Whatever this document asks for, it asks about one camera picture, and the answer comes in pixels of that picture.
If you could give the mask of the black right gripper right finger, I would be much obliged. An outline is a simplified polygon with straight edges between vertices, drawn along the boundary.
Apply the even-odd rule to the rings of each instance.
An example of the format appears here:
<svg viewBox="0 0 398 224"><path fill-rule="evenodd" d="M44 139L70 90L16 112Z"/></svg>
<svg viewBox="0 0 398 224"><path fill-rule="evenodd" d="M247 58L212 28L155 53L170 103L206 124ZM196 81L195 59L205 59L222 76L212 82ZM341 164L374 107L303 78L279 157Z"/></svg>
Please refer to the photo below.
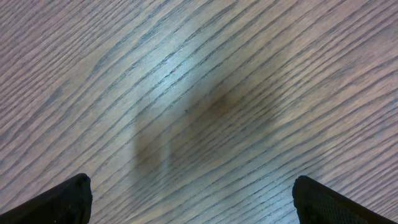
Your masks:
<svg viewBox="0 0 398 224"><path fill-rule="evenodd" d="M300 224L396 224L306 175L292 188Z"/></svg>

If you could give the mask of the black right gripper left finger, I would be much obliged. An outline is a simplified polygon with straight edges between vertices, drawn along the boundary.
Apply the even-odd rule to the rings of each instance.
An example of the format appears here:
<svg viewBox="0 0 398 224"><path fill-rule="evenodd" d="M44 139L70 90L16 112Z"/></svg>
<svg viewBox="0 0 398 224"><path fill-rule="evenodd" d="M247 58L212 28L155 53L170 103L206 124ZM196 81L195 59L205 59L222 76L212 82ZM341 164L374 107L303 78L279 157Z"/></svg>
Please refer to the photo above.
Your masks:
<svg viewBox="0 0 398 224"><path fill-rule="evenodd" d="M1 215L1 224L87 224L93 196L91 180L77 174Z"/></svg>

